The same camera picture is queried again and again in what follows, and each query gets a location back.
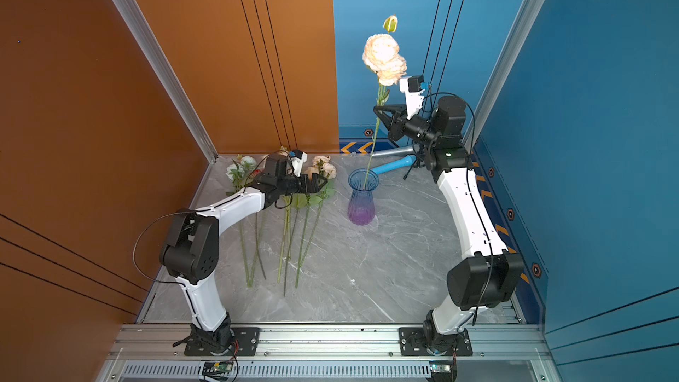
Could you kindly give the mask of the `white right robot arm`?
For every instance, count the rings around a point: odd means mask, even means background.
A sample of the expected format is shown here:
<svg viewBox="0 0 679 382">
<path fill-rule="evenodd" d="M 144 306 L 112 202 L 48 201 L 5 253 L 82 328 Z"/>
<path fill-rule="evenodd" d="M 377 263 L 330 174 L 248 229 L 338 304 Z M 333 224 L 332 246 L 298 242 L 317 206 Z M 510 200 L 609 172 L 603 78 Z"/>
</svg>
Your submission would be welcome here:
<svg viewBox="0 0 679 382">
<path fill-rule="evenodd" d="M 513 295 L 523 273 L 523 258 L 512 253 L 493 227 L 477 187 L 470 152 L 462 144 L 468 104 L 456 95 L 438 101 L 431 118 L 408 115 L 404 105 L 377 105 L 373 111 L 390 138 L 407 137 L 447 201 L 461 245 L 462 259 L 447 274 L 447 296 L 428 312 L 420 329 L 403 329 L 403 355 L 471 355 L 467 328 L 478 316 Z"/>
</svg>

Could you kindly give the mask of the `pink flower stem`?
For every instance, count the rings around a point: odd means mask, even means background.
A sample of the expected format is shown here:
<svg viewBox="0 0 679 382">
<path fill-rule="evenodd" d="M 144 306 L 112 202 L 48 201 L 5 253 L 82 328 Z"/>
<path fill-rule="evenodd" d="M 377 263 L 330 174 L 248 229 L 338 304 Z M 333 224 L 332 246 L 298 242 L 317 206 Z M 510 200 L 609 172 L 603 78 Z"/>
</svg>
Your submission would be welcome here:
<svg viewBox="0 0 679 382">
<path fill-rule="evenodd" d="M 314 175 L 318 175 L 323 187 L 320 187 L 318 193 L 307 195 L 304 199 L 297 201 L 299 206 L 303 205 L 305 215 L 295 274 L 295 288 L 298 288 L 300 285 L 302 267 L 305 264 L 316 231 L 318 230 L 318 223 L 324 203 L 335 193 L 334 180 L 337 177 L 337 169 L 329 156 L 316 156 L 312 159 L 311 166 L 305 170 L 305 174 L 309 179 Z"/>
<path fill-rule="evenodd" d="M 398 17 L 389 16 L 383 28 L 385 33 L 370 36 L 362 53 L 362 61 L 378 80 L 377 106 L 387 103 L 389 88 L 396 85 L 407 72 L 407 61 L 400 54 L 400 46 L 393 33 L 398 28 Z"/>
</svg>

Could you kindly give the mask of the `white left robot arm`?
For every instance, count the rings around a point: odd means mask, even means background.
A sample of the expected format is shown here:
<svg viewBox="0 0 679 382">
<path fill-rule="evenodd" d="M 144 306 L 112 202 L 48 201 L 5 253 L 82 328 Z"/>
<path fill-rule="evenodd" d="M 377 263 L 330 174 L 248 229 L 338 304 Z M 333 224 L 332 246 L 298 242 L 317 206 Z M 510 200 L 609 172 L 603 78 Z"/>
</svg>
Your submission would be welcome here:
<svg viewBox="0 0 679 382">
<path fill-rule="evenodd" d="M 186 355 L 233 355 L 236 335 L 215 280 L 219 241 L 227 228 L 274 205 L 281 197 L 315 195 L 331 177 L 323 169 L 304 174 L 307 155 L 293 150 L 265 159 L 261 173 L 247 170 L 243 186 L 228 198 L 200 210 L 173 214 L 160 263 L 175 278 L 192 313 L 189 335 L 174 343 Z"/>
</svg>

